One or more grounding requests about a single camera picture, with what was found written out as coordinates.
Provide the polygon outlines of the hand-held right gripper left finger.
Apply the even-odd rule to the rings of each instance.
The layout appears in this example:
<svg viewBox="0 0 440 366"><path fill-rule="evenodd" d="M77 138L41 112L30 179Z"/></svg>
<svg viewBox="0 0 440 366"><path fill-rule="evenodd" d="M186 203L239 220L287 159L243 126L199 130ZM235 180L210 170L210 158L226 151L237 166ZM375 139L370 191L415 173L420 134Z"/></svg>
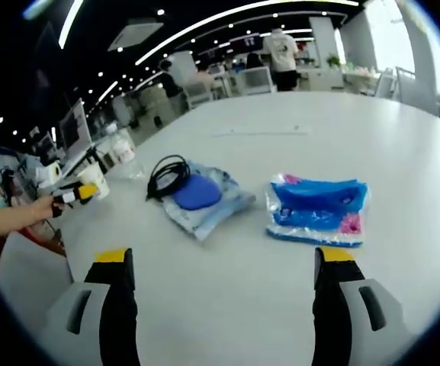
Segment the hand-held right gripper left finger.
<svg viewBox="0 0 440 366"><path fill-rule="evenodd" d="M132 249L97 254L47 312L40 346L58 365L139 365Z"/></svg>

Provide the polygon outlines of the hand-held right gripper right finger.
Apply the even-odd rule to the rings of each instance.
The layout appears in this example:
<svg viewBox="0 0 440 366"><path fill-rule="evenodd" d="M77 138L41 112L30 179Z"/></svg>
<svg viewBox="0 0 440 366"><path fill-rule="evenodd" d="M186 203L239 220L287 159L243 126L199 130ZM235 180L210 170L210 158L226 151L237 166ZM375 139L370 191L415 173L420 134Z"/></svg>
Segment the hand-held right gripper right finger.
<svg viewBox="0 0 440 366"><path fill-rule="evenodd" d="M393 365L411 333L401 303L344 249L317 247L313 365Z"/></svg>

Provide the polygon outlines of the person's left hand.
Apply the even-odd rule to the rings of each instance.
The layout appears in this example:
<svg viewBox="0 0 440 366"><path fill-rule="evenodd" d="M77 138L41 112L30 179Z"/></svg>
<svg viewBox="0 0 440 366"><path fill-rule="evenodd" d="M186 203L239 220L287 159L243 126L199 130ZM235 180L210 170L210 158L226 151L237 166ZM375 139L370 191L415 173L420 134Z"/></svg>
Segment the person's left hand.
<svg viewBox="0 0 440 366"><path fill-rule="evenodd" d="M39 223L62 214L64 204L56 200L54 196L40 197L29 205L31 223Z"/></svg>

